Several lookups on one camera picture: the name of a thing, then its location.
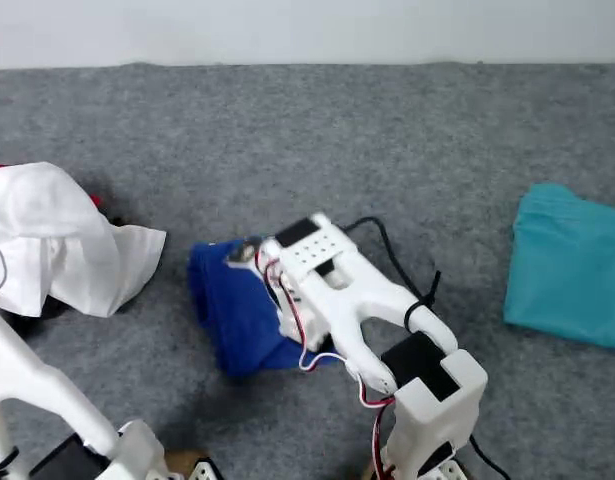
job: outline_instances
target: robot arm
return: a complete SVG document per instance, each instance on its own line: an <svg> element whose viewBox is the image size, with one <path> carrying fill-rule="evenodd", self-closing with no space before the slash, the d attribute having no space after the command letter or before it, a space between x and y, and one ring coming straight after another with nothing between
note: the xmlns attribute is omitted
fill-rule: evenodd
<svg viewBox="0 0 615 480"><path fill-rule="evenodd" d="M69 424L78 434L78 444L66 451L67 455L81 454L85 459L96 457L93 462L96 468L88 471L87 478L77 472L71 472L73 475L68 478L182 479L167 470L163 447L144 422L130 422L121 429L122 436L119 436L87 397L62 372L44 364L0 317L0 403L11 398L59 415ZM3 461L7 463L0 470L0 478L3 474L8 480L67 478L64 468L56 469L56 464L51 462L41 462L42 468L36 467L30 472L20 458L12 459L13 451L0 407L0 465Z"/></svg>
<svg viewBox="0 0 615 480"><path fill-rule="evenodd" d="M380 273L325 215L292 225L261 249L266 258L278 259L278 270L300 298L306 344L314 349L331 334L352 377L394 396L396 426L383 458L395 465L396 478L440 472L473 431L487 383L483 368L426 306L405 318L418 299ZM408 322L412 336L378 358L360 328L372 317L400 327ZM300 340L292 313L282 309L279 319L281 333Z"/></svg>

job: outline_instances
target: blue cloth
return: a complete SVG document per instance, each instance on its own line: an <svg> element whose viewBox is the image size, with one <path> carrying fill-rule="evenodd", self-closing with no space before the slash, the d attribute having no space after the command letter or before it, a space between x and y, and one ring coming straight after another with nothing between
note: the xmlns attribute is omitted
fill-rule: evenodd
<svg viewBox="0 0 615 480"><path fill-rule="evenodd" d="M504 318L615 347L615 209L534 185L514 222Z"/></svg>
<svg viewBox="0 0 615 480"><path fill-rule="evenodd" d="M215 346L218 366L228 375L296 367L302 349L279 333L276 305L264 284L253 272L225 261L241 243L194 246L187 273L198 321ZM309 353L306 361L312 358Z"/></svg>

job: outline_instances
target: towel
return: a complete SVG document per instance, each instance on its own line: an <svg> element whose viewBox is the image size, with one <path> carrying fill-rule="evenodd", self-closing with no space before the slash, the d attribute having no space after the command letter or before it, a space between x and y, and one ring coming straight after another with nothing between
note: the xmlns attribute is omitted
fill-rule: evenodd
<svg viewBox="0 0 615 480"><path fill-rule="evenodd" d="M504 319L615 347L615 209L532 186L514 222Z"/></svg>
<svg viewBox="0 0 615 480"><path fill-rule="evenodd" d="M4 310L39 317L49 295L82 313L109 317L152 277L164 242L159 230L111 225L55 165L0 168Z"/></svg>
<svg viewBox="0 0 615 480"><path fill-rule="evenodd" d="M187 269L198 321L215 346L218 366L234 377L296 367L302 348L280 334L276 304L262 281L252 271L226 263L241 244L197 244ZM306 361L312 358L308 353Z"/></svg>

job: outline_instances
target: floor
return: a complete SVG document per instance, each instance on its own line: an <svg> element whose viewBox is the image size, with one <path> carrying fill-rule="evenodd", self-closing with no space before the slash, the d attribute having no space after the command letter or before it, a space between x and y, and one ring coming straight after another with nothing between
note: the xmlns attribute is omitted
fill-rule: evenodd
<svg viewBox="0 0 615 480"><path fill-rule="evenodd" d="M615 66L260 66L0 72L0 163L53 162L112 215L169 233L109 319L67 311L28 337L117 425L205 448L226 478L354 478L372 414L340 366L225 378L186 290L197 241L316 210L383 218L408 271L489 374L476 429L514 479L615 478L615 351L503 324L511 224L534 182L615 207ZM396 278L378 235L354 238ZM372 321L383 351L402 332ZM34 462L66 426L16 402ZM498 478L470 448L477 478Z"/></svg>

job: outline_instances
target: wall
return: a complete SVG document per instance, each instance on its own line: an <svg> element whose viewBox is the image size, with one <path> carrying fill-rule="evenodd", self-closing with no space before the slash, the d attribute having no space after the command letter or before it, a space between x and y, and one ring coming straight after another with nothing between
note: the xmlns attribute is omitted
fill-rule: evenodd
<svg viewBox="0 0 615 480"><path fill-rule="evenodd" d="M615 0L0 0L0 68L615 61Z"/></svg>

